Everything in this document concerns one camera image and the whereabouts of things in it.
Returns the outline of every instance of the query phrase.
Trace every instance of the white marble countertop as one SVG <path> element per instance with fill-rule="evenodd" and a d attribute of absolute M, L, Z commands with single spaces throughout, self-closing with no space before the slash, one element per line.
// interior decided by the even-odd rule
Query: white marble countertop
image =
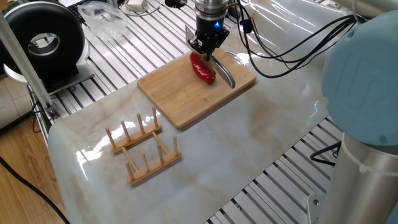
<path fill-rule="evenodd" d="M 259 0 L 246 7 L 264 41 L 277 52 L 343 15 L 304 0 Z M 291 58 L 308 53 L 319 41 L 317 37 L 299 47 Z M 236 28 L 223 48 L 238 54 L 254 71 Z M 126 158 L 111 153 L 104 129 L 121 139 L 124 120 L 134 133 L 139 130 L 136 113 L 145 125 L 152 124 L 153 104 L 136 82 L 56 122 L 50 129 L 49 153 L 69 220 L 204 223 L 327 115 L 321 92 L 325 57 L 283 78 L 257 74 L 250 90 L 188 129 L 177 131 L 159 113 L 159 138 L 172 149 L 172 136 L 177 134 L 182 160 L 135 187 L 126 181 Z M 255 61 L 269 74 L 286 69 L 274 60 Z M 128 150 L 139 168 L 144 167 L 141 152 L 148 163 L 158 159 L 155 139 Z"/>

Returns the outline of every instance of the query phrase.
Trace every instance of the wooden cutting board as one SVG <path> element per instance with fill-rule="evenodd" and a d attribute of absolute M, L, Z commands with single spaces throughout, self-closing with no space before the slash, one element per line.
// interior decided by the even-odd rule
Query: wooden cutting board
<path fill-rule="evenodd" d="M 208 85 L 192 70 L 189 54 L 137 81 L 138 87 L 177 128 L 182 129 L 256 81 L 256 75 L 238 64 L 224 50 L 213 54 L 231 72 L 232 89 L 216 74 Z"/>

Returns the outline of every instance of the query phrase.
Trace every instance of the metal slotted table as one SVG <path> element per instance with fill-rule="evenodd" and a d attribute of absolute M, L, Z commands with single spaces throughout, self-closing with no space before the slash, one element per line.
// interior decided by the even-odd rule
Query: metal slotted table
<path fill-rule="evenodd" d="M 340 8 L 331 1 L 315 2 Z M 149 1 L 148 5 L 151 11 L 158 3 Z M 96 37 L 87 24 L 82 25 L 91 48 L 87 63 L 95 76 L 52 96 L 62 118 L 190 51 L 185 45 L 184 30 L 186 25 L 195 30 L 192 0 L 181 10 L 162 6 L 151 15 L 128 18 L 128 33 L 117 40 Z M 236 23 L 234 19 L 225 19 L 224 25 L 231 28 Z M 42 130 L 46 130 L 43 119 L 39 120 Z M 333 175 L 331 166 L 312 162 L 309 157 L 339 141 L 341 135 L 341 130 L 327 117 L 206 224 L 308 223 L 307 197 L 327 193 Z M 336 161 L 332 152 L 321 158 Z"/>

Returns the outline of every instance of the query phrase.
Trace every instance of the red chili pepper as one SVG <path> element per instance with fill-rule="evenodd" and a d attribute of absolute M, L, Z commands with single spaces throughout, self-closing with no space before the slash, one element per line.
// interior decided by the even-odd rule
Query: red chili pepper
<path fill-rule="evenodd" d="M 194 53 L 191 53 L 190 60 L 192 63 L 193 71 L 196 75 L 205 81 L 207 84 L 212 84 L 216 79 L 216 72 L 213 70 L 211 73 L 205 68 L 205 66 L 200 62 L 200 59 Z"/>

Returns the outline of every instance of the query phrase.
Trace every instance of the cable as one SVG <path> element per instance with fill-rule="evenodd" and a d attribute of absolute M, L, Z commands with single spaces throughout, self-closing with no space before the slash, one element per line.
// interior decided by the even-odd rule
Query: cable
<path fill-rule="evenodd" d="M 35 112 L 34 113 L 34 117 L 33 117 L 33 127 L 32 127 L 32 130 L 33 130 L 33 132 L 34 133 L 40 133 L 42 130 L 38 130 L 38 131 L 35 131 L 35 126 L 36 126 L 36 114 L 37 113 L 40 113 L 39 111 L 37 111 L 37 112 Z"/>
<path fill-rule="evenodd" d="M 347 34 L 354 26 L 355 26 L 355 24 L 352 24 L 351 27 L 347 30 L 347 32 L 345 32 L 345 34 Z M 316 54 L 314 57 L 312 57 L 306 64 L 304 64 L 304 65 L 302 65 L 301 67 L 296 68 L 296 69 L 300 69 L 300 68 L 302 68 L 302 67 L 308 65 L 310 62 L 312 62 L 312 60 L 313 60 L 315 57 L 317 57 L 318 55 L 320 55 L 320 54 L 324 53 L 325 51 L 329 50 L 332 46 L 334 46 L 335 44 L 337 44 L 337 42 L 338 42 L 338 40 L 337 40 L 336 42 L 334 42 L 332 45 L 330 45 L 329 47 L 327 47 L 325 50 L 322 50 L 321 52 L 317 53 L 317 54 Z"/>
<path fill-rule="evenodd" d="M 33 190 L 38 196 L 40 196 L 45 202 L 47 202 L 52 209 L 59 215 L 59 217 L 62 219 L 62 221 L 66 224 L 70 224 L 68 219 L 63 215 L 61 210 L 43 193 L 41 192 L 38 188 L 33 186 L 31 183 L 29 183 L 27 180 L 25 180 L 23 177 L 21 177 L 13 168 L 11 168 L 10 165 L 0 156 L 0 164 L 13 176 L 15 177 L 19 182 L 23 183 L 26 187 L 30 188 Z"/>
<path fill-rule="evenodd" d="M 359 24 L 362 24 L 362 21 L 359 20 L 359 18 L 357 16 L 357 13 L 356 13 L 356 2 L 357 2 L 357 0 L 352 0 L 352 1 L 353 1 L 352 8 L 353 8 L 354 18 L 355 18 L 356 22 L 358 22 Z"/>
<path fill-rule="evenodd" d="M 328 165 L 331 165 L 331 166 L 335 166 L 336 165 L 335 162 L 324 161 L 323 159 L 316 159 L 315 156 L 318 156 L 318 155 L 320 155 L 320 154 L 322 154 L 324 152 L 330 151 L 330 150 L 335 149 L 335 148 L 338 148 L 338 150 L 340 150 L 340 146 L 341 146 L 341 141 L 339 141 L 338 143 L 334 143 L 331 146 L 328 146 L 328 147 L 326 147 L 324 149 L 321 149 L 321 150 L 319 150 L 317 152 L 314 152 L 310 156 L 310 158 L 311 158 L 312 161 L 315 161 L 315 162 L 320 162 L 320 163 L 323 163 L 323 164 L 328 164 Z"/>
<path fill-rule="evenodd" d="M 247 15 L 248 18 L 250 18 L 249 13 L 248 13 L 247 10 L 241 5 L 240 0 L 237 0 L 237 1 L 238 1 L 238 5 L 239 5 L 239 8 L 240 8 L 240 12 L 241 12 L 241 18 L 242 18 L 241 20 L 242 20 L 242 21 L 245 21 L 245 19 L 244 19 L 245 14 Z M 293 51 L 294 49 L 296 49 L 297 47 L 299 47 L 300 45 L 302 45 L 304 42 L 306 42 L 307 40 L 311 39 L 311 38 L 314 37 L 315 35 L 319 34 L 321 31 L 325 30 L 327 27 L 329 27 L 329 26 L 331 26 L 332 24 L 337 23 L 337 22 L 339 22 L 339 21 L 343 21 L 343 22 L 341 22 L 340 24 L 338 24 L 328 35 L 326 35 L 326 37 L 324 37 L 323 40 L 322 40 L 310 53 L 308 53 L 306 56 L 304 56 L 304 57 L 302 57 L 302 58 L 300 58 L 300 59 L 297 59 L 297 60 L 290 60 L 290 61 L 284 60 L 284 59 L 281 57 L 281 56 L 283 56 L 283 55 L 285 55 L 285 54 L 287 54 L 287 53 Z M 355 21 L 353 15 L 348 15 L 348 16 L 344 16 L 344 17 L 341 17 L 341 18 L 339 18 L 339 19 L 336 19 L 336 20 L 330 22 L 329 24 L 327 24 L 325 27 L 322 27 L 322 28 L 321 28 L 320 30 L 318 30 L 316 33 L 314 33 L 314 34 L 312 34 L 311 36 L 307 37 L 305 40 L 301 41 L 301 43 L 297 44 L 295 47 L 293 47 L 293 48 L 289 49 L 288 51 L 286 51 L 286 52 L 284 52 L 284 53 L 282 53 L 282 54 L 279 54 L 279 55 L 275 54 L 275 52 L 273 52 L 274 55 L 272 55 L 272 54 L 270 53 L 270 52 L 272 52 L 272 51 L 270 50 L 270 48 L 268 48 L 268 47 L 261 41 L 261 39 L 259 38 L 259 35 L 258 35 L 258 32 L 257 32 L 256 24 L 255 24 L 255 23 L 252 23 L 254 35 L 256 36 L 257 41 L 259 42 L 260 46 L 264 49 L 264 51 L 265 51 L 267 54 L 270 55 L 270 57 L 266 57 L 266 56 L 262 56 L 262 55 L 258 55 L 258 54 L 255 54 L 255 55 L 257 55 L 257 56 L 259 56 L 259 57 L 262 57 L 262 58 L 274 58 L 274 59 L 276 59 L 276 60 L 278 60 L 278 61 L 280 61 L 280 62 L 283 62 L 283 63 L 285 64 L 285 66 L 286 66 L 289 70 L 286 71 L 286 72 L 284 72 L 284 73 L 281 73 L 281 74 L 279 74 L 279 75 L 267 75 L 267 74 L 265 74 L 265 73 L 263 73 L 263 72 L 261 72 L 261 71 L 259 70 L 259 68 L 258 68 L 258 67 L 256 66 L 256 64 L 254 63 L 254 60 L 252 59 L 252 55 L 251 55 L 251 54 L 252 54 L 252 50 L 250 49 L 250 46 L 249 46 L 247 33 L 244 32 L 244 41 L 243 41 L 243 38 L 242 38 L 242 35 L 241 35 L 241 31 L 240 31 L 240 27 L 239 27 L 239 24 L 240 24 L 239 21 L 238 21 L 237 26 L 238 26 L 239 36 L 240 36 L 240 38 L 241 38 L 241 41 L 242 41 L 243 45 L 244 45 L 245 48 L 248 50 L 249 60 L 250 60 L 250 62 L 251 62 L 251 64 L 252 64 L 252 66 L 254 67 L 254 69 L 255 69 L 260 75 L 262 75 L 263 77 L 266 77 L 266 78 L 279 78 L 279 77 L 283 77 L 284 75 L 287 75 L 288 73 L 292 72 L 293 70 L 298 69 L 299 66 L 300 66 L 301 64 L 303 64 L 307 59 L 309 59 L 313 54 L 315 54 L 317 51 L 319 51 L 319 50 L 320 50 L 323 46 L 325 46 L 329 41 L 331 41 L 332 39 L 334 39 L 340 32 L 343 32 L 349 25 L 354 24 L 355 22 L 356 22 L 356 21 Z M 289 67 L 287 66 L 287 63 L 297 63 L 297 64 L 295 64 L 292 68 L 289 68 Z"/>
<path fill-rule="evenodd" d="M 241 9 L 242 19 L 244 19 L 244 14 L 243 14 L 242 10 L 245 12 L 245 14 L 247 15 L 247 17 L 250 17 L 250 16 L 249 16 L 249 13 L 248 13 L 248 10 L 247 10 L 245 7 L 243 7 L 243 6 L 241 5 L 240 0 L 238 0 L 238 4 L 239 4 L 239 8 Z M 352 18 L 353 18 L 353 15 L 348 15 L 348 16 L 343 16 L 343 17 L 341 17 L 341 18 L 335 19 L 334 21 L 331 21 L 330 23 L 328 23 L 327 25 L 325 25 L 324 27 L 322 27 L 320 30 L 316 31 L 315 33 L 313 33 L 312 35 L 310 35 L 309 37 L 307 37 L 306 39 L 304 39 L 303 41 L 301 41 L 300 43 L 298 43 L 296 46 L 292 47 L 292 48 L 289 49 L 288 51 L 286 51 L 286 52 L 284 52 L 284 53 L 282 53 L 282 54 L 280 54 L 280 55 L 275 55 L 275 56 L 272 56 L 272 57 L 263 57 L 263 58 L 278 58 L 278 57 L 284 56 L 284 55 L 290 53 L 291 51 L 295 50 L 297 47 L 300 47 L 300 46 L 301 46 L 302 44 L 304 44 L 306 41 L 310 40 L 312 37 L 315 37 L 315 36 L 318 35 L 320 32 L 324 31 L 326 28 L 332 26 L 333 24 L 335 24 L 335 23 L 337 23 L 337 22 L 339 22 L 339 21 L 345 20 L 345 19 L 348 20 L 348 19 L 352 19 Z M 255 23 L 253 24 L 253 26 L 254 26 L 255 35 L 258 36 L 257 27 L 256 27 Z"/>

